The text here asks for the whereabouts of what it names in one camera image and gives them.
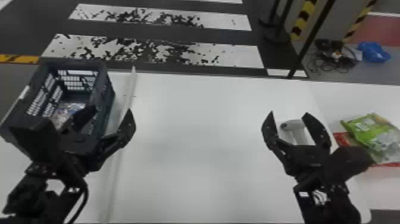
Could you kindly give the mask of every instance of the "pole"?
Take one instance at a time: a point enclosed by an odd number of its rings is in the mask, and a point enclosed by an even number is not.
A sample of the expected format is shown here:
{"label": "pole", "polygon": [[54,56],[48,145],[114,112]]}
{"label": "pole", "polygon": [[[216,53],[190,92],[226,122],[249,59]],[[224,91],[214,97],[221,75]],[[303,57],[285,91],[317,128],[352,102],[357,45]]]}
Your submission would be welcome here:
{"label": "pole", "polygon": [[276,16],[276,11],[278,11],[280,0],[275,0],[274,5],[272,6],[272,10],[270,13],[269,23],[274,24],[274,18]]}
{"label": "pole", "polygon": [[286,22],[286,19],[288,18],[289,11],[290,11],[290,8],[292,7],[292,5],[293,5],[293,0],[287,0],[285,9],[283,10],[282,17],[281,17],[279,25],[278,25],[278,28],[276,29],[276,32],[275,32],[275,37],[280,36],[282,30],[284,29],[285,22]]}
{"label": "pole", "polygon": [[305,41],[304,46],[301,49],[299,56],[297,57],[297,61],[296,61],[295,65],[289,72],[289,74],[287,76],[288,79],[293,79],[293,77],[297,71],[297,68],[300,67],[301,63],[303,62],[305,54],[309,50],[311,44],[313,44],[313,41],[318,34],[318,31],[320,31],[322,25],[324,24],[326,18],[328,17],[328,14],[329,14],[330,10],[332,9],[332,6],[335,4],[335,2],[336,2],[336,0],[328,0],[328,2],[326,3],[320,17],[318,18],[317,22],[315,23],[315,26],[312,28],[310,35],[308,36],[307,40]]}

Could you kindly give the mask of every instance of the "painted stripe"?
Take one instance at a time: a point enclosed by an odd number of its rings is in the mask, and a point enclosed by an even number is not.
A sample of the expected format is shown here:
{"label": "painted stripe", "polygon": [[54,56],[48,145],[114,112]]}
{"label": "painted stripe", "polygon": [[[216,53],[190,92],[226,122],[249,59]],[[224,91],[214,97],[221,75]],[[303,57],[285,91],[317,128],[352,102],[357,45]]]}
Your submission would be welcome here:
{"label": "painted stripe", "polygon": [[6,7],[12,1],[13,0],[0,0],[0,10],[2,10],[4,7]]}
{"label": "painted stripe", "polygon": [[398,13],[369,12],[368,15],[400,18],[400,14]]}
{"label": "painted stripe", "polygon": [[263,69],[257,46],[57,34],[42,55]]}
{"label": "painted stripe", "polygon": [[303,9],[300,11],[299,17],[295,23],[295,26],[292,29],[290,34],[290,38],[293,41],[296,41],[300,38],[301,33],[307,26],[307,22],[310,17],[314,14],[315,5],[317,4],[318,0],[307,0],[303,5]]}
{"label": "painted stripe", "polygon": [[202,1],[202,2],[222,2],[232,4],[242,4],[242,0],[186,0],[186,1]]}
{"label": "painted stripe", "polygon": [[371,12],[373,7],[375,6],[377,0],[370,1],[365,8],[362,9],[359,16],[357,17],[355,23],[351,26],[349,31],[347,32],[346,36],[343,39],[344,43],[350,42],[351,38],[353,37],[354,33],[358,30],[360,25],[365,20],[365,17]]}
{"label": "painted stripe", "polygon": [[251,31],[247,15],[79,4],[70,20]]}
{"label": "painted stripe", "polygon": [[[280,76],[280,77],[286,77],[288,76],[290,70],[282,70],[282,69],[267,69],[268,75],[270,76]],[[301,78],[307,78],[307,74],[303,70],[297,70],[295,72],[294,77],[301,77]]]}
{"label": "painted stripe", "polygon": [[0,63],[36,64],[38,61],[38,56],[0,54]]}

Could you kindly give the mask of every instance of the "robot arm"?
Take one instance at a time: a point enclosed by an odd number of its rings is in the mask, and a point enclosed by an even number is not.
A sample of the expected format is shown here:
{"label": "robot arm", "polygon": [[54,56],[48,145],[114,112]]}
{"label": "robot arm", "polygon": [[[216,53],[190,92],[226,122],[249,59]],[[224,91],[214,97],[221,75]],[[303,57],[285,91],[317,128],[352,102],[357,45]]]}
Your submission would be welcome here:
{"label": "robot arm", "polygon": [[[282,162],[286,174],[296,179],[293,188],[306,224],[360,224],[361,216],[349,198],[346,181],[373,164],[364,149],[340,147],[333,154],[327,130],[306,113],[302,120],[316,145],[292,145],[278,136],[271,112],[261,131],[268,148]],[[301,129],[300,122],[284,123],[286,130]]]}

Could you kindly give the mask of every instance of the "snack package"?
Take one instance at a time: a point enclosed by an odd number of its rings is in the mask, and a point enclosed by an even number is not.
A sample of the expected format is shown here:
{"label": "snack package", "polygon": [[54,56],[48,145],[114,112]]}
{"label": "snack package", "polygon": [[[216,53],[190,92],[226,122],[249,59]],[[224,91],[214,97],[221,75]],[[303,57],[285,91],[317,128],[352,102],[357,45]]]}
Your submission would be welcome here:
{"label": "snack package", "polygon": [[358,142],[367,146],[376,164],[400,162],[400,130],[375,113],[340,121]]}
{"label": "snack package", "polygon": [[82,103],[61,102],[58,104],[57,109],[50,119],[55,128],[58,130],[71,117],[71,115],[80,111],[81,109],[84,109],[84,107],[85,104]]}

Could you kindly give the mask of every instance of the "gray floor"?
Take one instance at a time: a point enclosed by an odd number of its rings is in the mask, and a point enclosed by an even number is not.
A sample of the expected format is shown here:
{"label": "gray floor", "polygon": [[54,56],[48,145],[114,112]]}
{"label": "gray floor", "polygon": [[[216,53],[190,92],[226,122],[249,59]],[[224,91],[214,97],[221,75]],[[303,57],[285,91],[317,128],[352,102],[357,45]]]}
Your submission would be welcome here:
{"label": "gray floor", "polygon": [[37,66],[0,63],[0,120],[29,83]]}
{"label": "gray floor", "polygon": [[[293,43],[297,52],[300,51],[302,43]],[[356,45],[349,45],[351,48],[356,48]],[[365,83],[365,84],[380,84],[380,85],[400,85],[400,47],[389,47],[384,46],[383,49],[390,53],[392,59],[385,63],[369,63],[360,62],[354,67],[349,73],[339,73],[337,71],[324,72],[312,72],[307,68],[307,64],[310,61],[310,55],[306,55],[303,61],[303,65],[307,70],[311,80],[321,82],[345,82],[345,83]]]}

